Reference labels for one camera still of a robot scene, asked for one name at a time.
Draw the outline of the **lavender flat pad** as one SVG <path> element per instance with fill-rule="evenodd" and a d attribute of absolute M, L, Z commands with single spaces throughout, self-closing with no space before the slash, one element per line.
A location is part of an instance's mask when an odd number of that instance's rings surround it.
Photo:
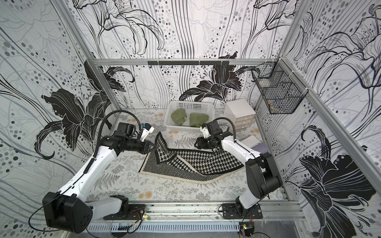
<path fill-rule="evenodd" d="M 268 146 L 265 143 L 260 143 L 252 148 L 255 151 L 258 151 L 261 154 L 264 154 L 268 151 Z"/>

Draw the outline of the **green knitted scarf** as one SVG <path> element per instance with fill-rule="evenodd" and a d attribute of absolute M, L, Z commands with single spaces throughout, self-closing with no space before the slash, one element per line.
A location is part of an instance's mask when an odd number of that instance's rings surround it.
<path fill-rule="evenodd" d="M 200 128 L 209 120 L 209 115 L 200 114 L 200 113 L 191 113 L 190 114 L 190 127 Z"/>
<path fill-rule="evenodd" d="M 177 126 L 182 126 L 184 122 L 186 121 L 186 118 L 187 118 L 187 113 L 185 109 L 183 108 L 176 109 L 171 114 L 171 119 Z"/>

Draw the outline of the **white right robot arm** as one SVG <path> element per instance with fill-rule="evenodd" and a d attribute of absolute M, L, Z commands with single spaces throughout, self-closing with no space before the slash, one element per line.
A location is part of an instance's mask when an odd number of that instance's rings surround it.
<path fill-rule="evenodd" d="M 232 129 L 232 132 L 223 131 L 217 119 L 202 124 L 199 127 L 202 137 L 194 145 L 198 149 L 226 151 L 245 166 L 248 189 L 236 198 L 235 208 L 238 212 L 246 212 L 282 187 L 283 181 L 274 157 L 244 145 L 237 139 L 235 127 Z"/>

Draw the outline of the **black wall hook rail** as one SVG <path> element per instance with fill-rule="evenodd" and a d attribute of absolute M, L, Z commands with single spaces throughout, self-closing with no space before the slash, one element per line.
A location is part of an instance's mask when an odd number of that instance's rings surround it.
<path fill-rule="evenodd" d="M 229 60 L 148 60 L 149 66 L 153 65 L 229 65 Z"/>

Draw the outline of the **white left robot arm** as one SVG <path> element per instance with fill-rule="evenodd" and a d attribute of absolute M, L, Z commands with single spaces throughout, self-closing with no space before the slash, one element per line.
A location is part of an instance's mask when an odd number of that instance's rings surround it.
<path fill-rule="evenodd" d="M 134 125 L 120 123 L 111 136 L 100 139 L 97 151 L 73 178 L 59 191 L 44 196 L 42 203 L 47 226 L 79 234 L 95 220 L 127 218 L 131 210 L 128 198 L 123 195 L 90 203 L 86 199 L 104 170 L 121 152 L 146 155 L 157 150 L 157 146 L 147 140 L 153 132 L 154 127 L 150 124 L 143 124 L 136 132 Z"/>

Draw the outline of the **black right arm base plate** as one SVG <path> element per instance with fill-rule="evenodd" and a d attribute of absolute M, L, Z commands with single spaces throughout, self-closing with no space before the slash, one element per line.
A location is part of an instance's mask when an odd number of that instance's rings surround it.
<path fill-rule="evenodd" d="M 259 204 L 253 205 L 249 209 L 241 207 L 239 204 L 235 203 L 223 203 L 218 208 L 218 212 L 222 213 L 222 216 L 226 220 L 235 219 L 262 219 L 262 209 Z"/>

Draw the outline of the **black white patterned scarf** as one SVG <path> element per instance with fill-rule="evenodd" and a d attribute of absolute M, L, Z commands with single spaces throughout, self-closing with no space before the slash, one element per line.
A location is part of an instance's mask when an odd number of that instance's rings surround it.
<path fill-rule="evenodd" d="M 139 173 L 166 179 L 207 184 L 222 179 L 244 165 L 226 151 L 208 152 L 172 149 L 162 135 L 155 139 L 157 150 L 147 154 Z"/>

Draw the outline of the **white mini drawer cabinet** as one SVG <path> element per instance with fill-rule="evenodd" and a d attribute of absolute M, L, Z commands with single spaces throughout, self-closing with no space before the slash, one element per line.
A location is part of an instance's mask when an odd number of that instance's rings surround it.
<path fill-rule="evenodd" d="M 256 112 L 246 99 L 229 101 L 225 104 L 224 117 L 228 118 L 236 130 L 249 128 L 255 119 Z"/>

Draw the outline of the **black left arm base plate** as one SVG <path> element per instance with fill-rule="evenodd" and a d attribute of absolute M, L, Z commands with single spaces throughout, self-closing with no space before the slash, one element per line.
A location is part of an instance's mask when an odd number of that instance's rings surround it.
<path fill-rule="evenodd" d="M 129 220 L 139 221 L 143 218 L 147 206 L 145 204 L 123 205 L 118 213 L 103 217 L 106 221 L 111 220 Z"/>

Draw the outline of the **white plastic laundry basket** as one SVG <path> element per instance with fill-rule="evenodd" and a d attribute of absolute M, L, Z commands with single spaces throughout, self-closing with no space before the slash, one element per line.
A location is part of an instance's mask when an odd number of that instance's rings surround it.
<path fill-rule="evenodd" d="M 183 109 L 185 111 L 186 117 L 185 121 L 181 126 L 177 125 L 171 115 L 178 109 Z M 167 111 L 165 114 L 164 125 L 172 131 L 181 131 L 189 133 L 199 133 L 200 129 L 192 127 L 190 124 L 191 114 L 203 114 L 208 115 L 208 121 L 211 122 L 215 119 L 215 109 L 214 105 L 206 102 L 190 102 L 190 101 L 171 101 L 167 106 Z"/>

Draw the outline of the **white rectangular box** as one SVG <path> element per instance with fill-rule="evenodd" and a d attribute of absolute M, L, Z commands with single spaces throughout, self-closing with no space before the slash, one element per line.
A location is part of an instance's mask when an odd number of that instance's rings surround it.
<path fill-rule="evenodd" d="M 254 148 L 258 144 L 260 144 L 260 141 L 254 135 L 251 135 L 251 136 L 241 140 L 240 142 L 243 145 L 247 146 L 248 148 Z"/>

